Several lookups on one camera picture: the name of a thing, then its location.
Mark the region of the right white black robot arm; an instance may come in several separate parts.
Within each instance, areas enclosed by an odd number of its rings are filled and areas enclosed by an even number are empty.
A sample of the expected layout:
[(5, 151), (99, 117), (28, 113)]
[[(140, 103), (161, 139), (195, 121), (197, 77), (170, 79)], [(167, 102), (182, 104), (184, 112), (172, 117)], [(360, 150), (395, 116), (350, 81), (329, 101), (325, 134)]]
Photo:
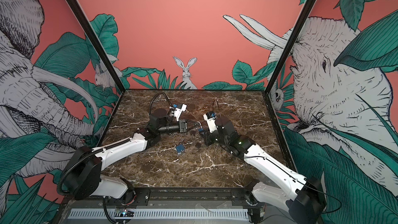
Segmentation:
[(208, 128), (200, 130), (206, 145), (218, 144), (231, 155), (255, 167), (276, 184), (255, 183), (251, 190), (254, 198), (289, 213), (297, 224), (315, 224), (327, 214), (326, 201), (332, 196), (325, 193), (321, 180), (305, 177), (284, 166), (264, 151), (251, 138), (240, 135), (225, 116), (208, 112), (203, 116)]

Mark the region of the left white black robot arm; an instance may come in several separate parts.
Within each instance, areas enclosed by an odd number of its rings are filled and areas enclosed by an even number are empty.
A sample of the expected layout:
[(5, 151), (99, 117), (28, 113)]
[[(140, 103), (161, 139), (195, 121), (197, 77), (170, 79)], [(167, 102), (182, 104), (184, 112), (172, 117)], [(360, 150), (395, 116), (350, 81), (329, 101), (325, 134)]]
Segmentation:
[(180, 119), (186, 108), (185, 104), (174, 104), (168, 111), (157, 109), (149, 115), (147, 125), (132, 136), (106, 146), (77, 149), (59, 179), (58, 194), (72, 195), (75, 200), (101, 196), (117, 199), (124, 205), (133, 203), (137, 197), (134, 186), (125, 178), (105, 176), (102, 171), (121, 159), (153, 147), (163, 133), (188, 132), (188, 121)]

